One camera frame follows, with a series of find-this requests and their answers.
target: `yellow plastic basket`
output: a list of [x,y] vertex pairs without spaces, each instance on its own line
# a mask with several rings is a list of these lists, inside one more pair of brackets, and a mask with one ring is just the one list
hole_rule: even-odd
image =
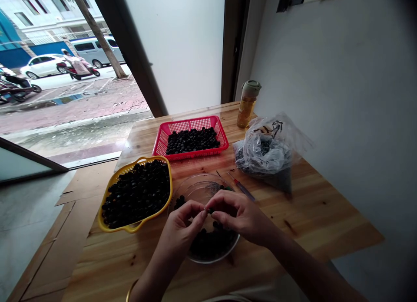
[[[119,180],[119,175],[128,173],[130,170],[133,169],[133,167],[139,163],[141,165],[144,165],[146,162],[152,162],[154,160],[161,160],[162,162],[165,162],[168,165],[168,172],[169,172],[169,187],[170,187],[170,193],[169,193],[169,198],[166,202],[166,204],[163,206],[162,209],[160,209],[157,213],[148,216],[147,218],[144,218],[143,220],[140,220],[136,223],[131,223],[129,225],[126,226],[122,226],[122,227],[118,227],[115,229],[110,229],[103,221],[103,210],[101,209],[101,206],[106,202],[106,198],[109,195],[108,189],[111,185],[117,183],[117,181]],[[146,157],[140,157],[138,160],[136,160],[135,162],[131,163],[131,164],[127,164],[124,167],[121,167],[115,174],[113,174],[112,178],[110,178],[109,183],[107,184],[107,188],[106,188],[106,192],[104,193],[103,196],[103,200],[101,201],[100,204],[100,210],[99,210],[99,217],[98,217],[98,222],[99,222],[99,226],[101,228],[102,231],[106,232],[106,233],[113,233],[119,230],[125,230],[128,233],[136,233],[143,224],[145,224],[147,221],[153,219],[154,217],[157,217],[159,214],[161,214],[166,208],[167,206],[169,206],[169,203],[171,202],[172,199],[172,175],[171,175],[171,167],[169,165],[169,161],[167,158],[165,157],[161,157],[161,156],[154,156],[154,157],[150,157],[150,158],[146,158]]]

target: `glass bottle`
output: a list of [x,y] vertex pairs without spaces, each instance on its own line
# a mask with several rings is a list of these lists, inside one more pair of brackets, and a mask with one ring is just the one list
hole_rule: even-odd
[[249,125],[260,89],[261,84],[254,80],[246,81],[243,84],[242,98],[239,105],[238,127],[245,128]]

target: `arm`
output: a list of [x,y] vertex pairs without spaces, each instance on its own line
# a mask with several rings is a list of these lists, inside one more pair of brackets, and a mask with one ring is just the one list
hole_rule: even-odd
[[215,220],[248,241],[268,248],[310,301],[366,301],[344,279],[278,229],[245,195],[221,190],[207,203],[208,208],[216,210],[212,214]]
[[170,213],[151,261],[132,288],[129,302],[162,300],[206,217],[204,205],[192,200]]

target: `wooden table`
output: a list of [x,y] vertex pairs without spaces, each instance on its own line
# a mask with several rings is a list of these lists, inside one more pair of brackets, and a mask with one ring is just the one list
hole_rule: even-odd
[[[243,139],[236,126],[238,103],[205,108],[133,125],[116,169],[140,156],[151,156],[158,127],[167,121],[218,115],[229,149],[220,155],[172,162],[174,190],[196,173],[219,173],[235,168],[232,143]],[[284,232],[320,261],[375,245],[384,238],[310,164],[302,160],[292,169],[293,199],[260,181],[235,171],[255,196],[262,211]],[[145,270],[164,227],[166,213],[149,221],[136,234],[103,233],[95,221],[74,270],[64,301],[124,301],[135,279]],[[201,301],[265,282],[285,271],[265,248],[240,239],[231,259],[211,265],[184,261],[168,287],[164,301]]]

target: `white car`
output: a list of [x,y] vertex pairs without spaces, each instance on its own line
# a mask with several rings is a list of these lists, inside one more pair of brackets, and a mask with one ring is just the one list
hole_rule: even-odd
[[62,73],[67,71],[64,68],[57,68],[56,64],[65,61],[64,55],[46,54],[33,57],[28,64],[20,69],[20,73],[27,75],[31,79],[38,79],[41,76]]

